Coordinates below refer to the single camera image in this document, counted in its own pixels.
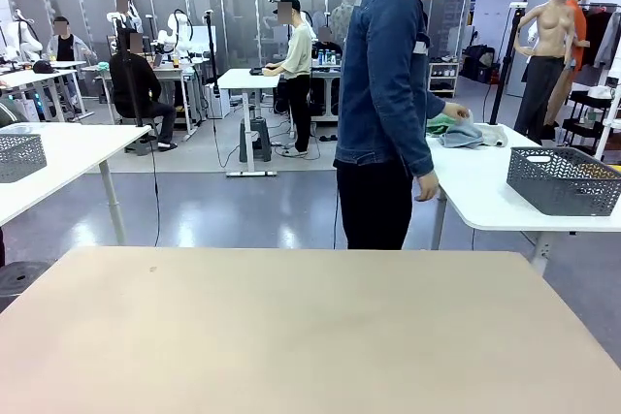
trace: sneaker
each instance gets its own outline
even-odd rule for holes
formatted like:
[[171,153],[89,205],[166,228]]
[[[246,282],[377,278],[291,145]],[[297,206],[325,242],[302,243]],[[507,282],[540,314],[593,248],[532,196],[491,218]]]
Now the sneaker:
[[157,148],[160,152],[167,152],[169,150],[173,150],[177,148],[175,143],[158,143]]
[[282,157],[291,157],[291,158],[298,158],[298,159],[306,157],[307,155],[309,155],[309,152],[307,150],[299,151],[295,147],[291,147],[290,149],[285,149],[281,154]]

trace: hand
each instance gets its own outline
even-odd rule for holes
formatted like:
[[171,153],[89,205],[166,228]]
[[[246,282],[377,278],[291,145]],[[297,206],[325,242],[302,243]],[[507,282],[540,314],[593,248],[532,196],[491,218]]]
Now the hand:
[[439,186],[436,172],[431,171],[425,176],[420,176],[418,178],[418,185],[420,186],[420,196],[416,197],[417,202],[424,203],[425,201],[433,199],[434,196],[436,196]]
[[468,118],[470,116],[470,111],[467,108],[460,106],[459,104],[455,104],[454,102],[447,102],[444,105],[442,113],[446,116],[450,116],[451,118],[455,118],[456,120],[461,120],[462,118]]

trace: black pants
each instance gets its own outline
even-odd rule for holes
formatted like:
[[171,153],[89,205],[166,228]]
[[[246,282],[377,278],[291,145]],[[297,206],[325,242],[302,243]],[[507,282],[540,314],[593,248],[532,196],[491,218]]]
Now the black pants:
[[162,119],[162,127],[159,131],[160,143],[169,144],[173,139],[173,130],[175,129],[175,118],[177,117],[177,111],[173,106],[162,104],[161,102],[152,102],[148,108],[147,115],[150,118],[156,116],[164,117]]
[[311,111],[307,102],[307,96],[311,90],[311,77],[300,75],[298,78],[287,80],[286,83],[291,117],[298,130],[295,148],[300,152],[305,152],[309,149],[309,139],[311,138]]
[[337,167],[348,249],[403,247],[411,219],[412,181],[398,162]]
[[514,130],[541,144],[541,131],[547,113],[547,104],[561,73],[563,59],[532,57],[528,64],[528,78],[520,112]]

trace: denim jacket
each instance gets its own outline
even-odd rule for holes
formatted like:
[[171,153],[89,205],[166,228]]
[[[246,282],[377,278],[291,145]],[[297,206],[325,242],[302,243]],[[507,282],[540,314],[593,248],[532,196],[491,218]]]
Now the denim jacket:
[[425,124],[444,101],[427,91],[429,45],[419,1],[356,1],[342,65],[337,161],[402,160],[415,176],[434,169]]

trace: black shirt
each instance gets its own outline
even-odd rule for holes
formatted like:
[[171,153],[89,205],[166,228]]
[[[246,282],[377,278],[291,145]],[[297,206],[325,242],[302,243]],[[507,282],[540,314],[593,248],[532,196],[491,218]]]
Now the black shirt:
[[[129,56],[131,58],[132,74],[136,83],[136,101],[139,109],[145,112],[145,114],[141,116],[147,116],[151,101],[157,101],[159,99],[162,86],[144,57],[136,55],[135,53],[130,53]],[[129,85],[120,53],[116,53],[113,55],[113,58],[110,59],[110,76],[113,81],[114,106],[116,110],[121,116],[126,118],[134,117],[134,109],[129,94]]]
[[74,35],[70,34],[67,39],[58,36],[58,56],[59,62],[73,62],[74,58]]

